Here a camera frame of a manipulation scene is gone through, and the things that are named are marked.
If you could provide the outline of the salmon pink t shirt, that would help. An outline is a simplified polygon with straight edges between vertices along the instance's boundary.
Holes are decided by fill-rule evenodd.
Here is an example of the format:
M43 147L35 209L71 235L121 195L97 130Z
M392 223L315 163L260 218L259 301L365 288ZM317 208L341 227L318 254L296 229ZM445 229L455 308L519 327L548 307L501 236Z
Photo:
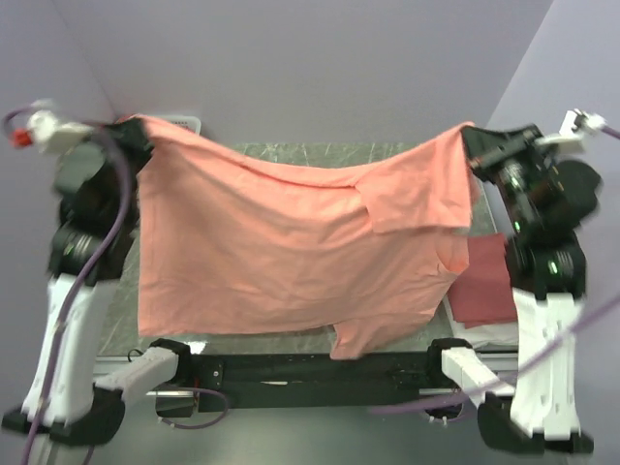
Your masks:
M478 188L455 126L382 161L276 164L165 120L139 173L141 336L330 326L353 359L425 326L468 267Z

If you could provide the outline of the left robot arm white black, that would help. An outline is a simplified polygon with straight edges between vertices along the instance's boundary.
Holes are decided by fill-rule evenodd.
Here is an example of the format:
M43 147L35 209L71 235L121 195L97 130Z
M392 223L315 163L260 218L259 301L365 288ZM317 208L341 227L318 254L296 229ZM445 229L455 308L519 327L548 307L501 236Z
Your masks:
M2 426L64 446L101 446L130 405L163 384L185 388L194 376L190 348L167 339L118 371L94 376L103 322L140 216L137 177L153 145L137 117L96 125L41 110L23 129L4 128L15 146L35 146L62 162L53 180L59 225L50 243L42 351L28 394Z

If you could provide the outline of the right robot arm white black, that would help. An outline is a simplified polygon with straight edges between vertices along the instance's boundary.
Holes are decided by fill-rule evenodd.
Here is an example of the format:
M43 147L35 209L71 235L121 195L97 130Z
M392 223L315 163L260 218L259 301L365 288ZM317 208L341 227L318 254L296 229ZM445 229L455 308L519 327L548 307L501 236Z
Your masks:
M484 443L514 454L548 451L589 455L593 439L581 428L574 398L575 338L569 329L586 297L585 255L576 229L598 207L600 175L562 150L580 146L582 120L565 134L535 126L461 132L474 175L494 184L514 235L508 273L518 323L518 371L501 381L462 339L434 341L425 375L438 387L461 389L477 410Z

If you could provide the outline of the folded dark red t shirt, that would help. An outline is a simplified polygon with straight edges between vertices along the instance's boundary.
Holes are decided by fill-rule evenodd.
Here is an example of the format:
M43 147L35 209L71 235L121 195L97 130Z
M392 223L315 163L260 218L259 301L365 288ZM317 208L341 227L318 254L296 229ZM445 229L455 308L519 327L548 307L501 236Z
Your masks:
M466 328L517 321L501 233L468 238L469 266L448 291L452 317Z

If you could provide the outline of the white plastic basket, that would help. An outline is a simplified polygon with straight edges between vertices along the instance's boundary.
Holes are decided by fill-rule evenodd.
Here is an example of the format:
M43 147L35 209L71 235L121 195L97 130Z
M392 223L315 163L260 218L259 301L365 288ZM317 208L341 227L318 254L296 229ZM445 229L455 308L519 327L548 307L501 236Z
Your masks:
M164 115L163 119L194 134L199 135L202 131L202 122L195 116L169 114Z

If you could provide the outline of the folded white t shirt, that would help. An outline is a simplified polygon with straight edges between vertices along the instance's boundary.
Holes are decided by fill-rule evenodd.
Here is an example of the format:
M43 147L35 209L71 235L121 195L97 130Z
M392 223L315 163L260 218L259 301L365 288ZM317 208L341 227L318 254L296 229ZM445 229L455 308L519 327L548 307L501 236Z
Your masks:
M466 328L464 324L454 319L450 301L446 296L443 298L443 305L453 337L466 340L475 349L518 346L517 323L481 325Z

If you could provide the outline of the black base beam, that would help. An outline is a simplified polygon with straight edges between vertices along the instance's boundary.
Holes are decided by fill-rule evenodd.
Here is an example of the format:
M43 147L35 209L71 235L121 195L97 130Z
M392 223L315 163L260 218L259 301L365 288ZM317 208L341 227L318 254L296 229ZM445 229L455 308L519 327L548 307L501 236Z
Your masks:
M193 355L182 382L155 393L155 411L167 419L219 413L226 395L233 409L383 406L417 400L456 383L440 372L438 352L376 353L356 360L327 354Z

